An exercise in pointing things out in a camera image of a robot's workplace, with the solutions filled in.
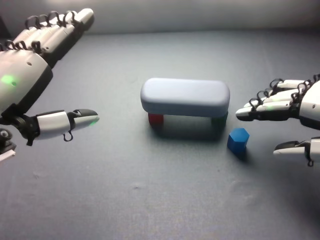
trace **blue block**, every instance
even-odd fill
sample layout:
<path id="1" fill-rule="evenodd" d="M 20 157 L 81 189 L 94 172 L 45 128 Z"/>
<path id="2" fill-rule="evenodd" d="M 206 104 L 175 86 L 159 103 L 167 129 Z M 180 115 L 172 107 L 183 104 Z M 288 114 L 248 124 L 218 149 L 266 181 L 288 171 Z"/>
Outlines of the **blue block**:
<path id="1" fill-rule="evenodd" d="M 230 132 L 227 147 L 234 153 L 243 153 L 250 135 L 244 128 L 235 128 Z"/>

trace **red block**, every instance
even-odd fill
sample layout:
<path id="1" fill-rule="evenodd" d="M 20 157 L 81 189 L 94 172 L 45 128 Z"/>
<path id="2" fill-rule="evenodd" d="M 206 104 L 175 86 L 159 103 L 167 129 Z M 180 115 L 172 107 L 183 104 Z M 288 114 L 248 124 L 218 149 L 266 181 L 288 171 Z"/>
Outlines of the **red block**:
<path id="1" fill-rule="evenodd" d="M 148 113 L 149 123 L 151 125 L 161 125 L 164 124 L 164 116 L 160 114 Z"/>

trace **background wall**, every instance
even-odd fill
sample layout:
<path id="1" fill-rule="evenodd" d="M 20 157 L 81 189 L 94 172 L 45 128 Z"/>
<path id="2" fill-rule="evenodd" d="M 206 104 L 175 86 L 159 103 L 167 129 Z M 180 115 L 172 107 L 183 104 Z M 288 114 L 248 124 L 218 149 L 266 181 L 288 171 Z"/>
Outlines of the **background wall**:
<path id="1" fill-rule="evenodd" d="M 181 32 L 214 29 L 311 27 L 319 0 L 1 0 L 0 15 L 16 36 L 31 15 L 91 8 L 90 33 Z"/>

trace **gray tabletop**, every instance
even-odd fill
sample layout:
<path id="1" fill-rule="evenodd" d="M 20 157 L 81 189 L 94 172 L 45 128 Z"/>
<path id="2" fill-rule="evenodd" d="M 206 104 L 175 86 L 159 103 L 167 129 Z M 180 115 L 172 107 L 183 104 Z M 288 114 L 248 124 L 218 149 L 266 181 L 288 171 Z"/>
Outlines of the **gray tabletop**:
<path id="1" fill-rule="evenodd" d="M 274 78 L 320 71 L 320 34 L 215 31 L 85 36 L 54 68 L 30 115 L 88 108 L 100 121 L 33 147 L 17 130 L 0 165 L 4 240 L 313 240 L 320 237 L 320 172 L 273 158 L 275 145 L 320 132 L 285 122 L 241 122 L 235 111 Z M 220 80 L 230 88 L 226 129 L 165 116 L 154 131 L 140 102 L 152 77 Z M 250 134 L 247 156 L 229 132 Z"/>

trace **blue cube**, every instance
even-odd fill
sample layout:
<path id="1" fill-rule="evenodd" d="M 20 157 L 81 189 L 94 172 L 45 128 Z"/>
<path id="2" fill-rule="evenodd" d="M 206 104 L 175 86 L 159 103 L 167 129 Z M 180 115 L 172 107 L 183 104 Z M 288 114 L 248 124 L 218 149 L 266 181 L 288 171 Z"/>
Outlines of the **blue cube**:
<path id="1" fill-rule="evenodd" d="M 234 153 L 240 154 L 246 150 L 249 133 L 244 128 L 235 128 L 230 132 L 227 147 Z"/>

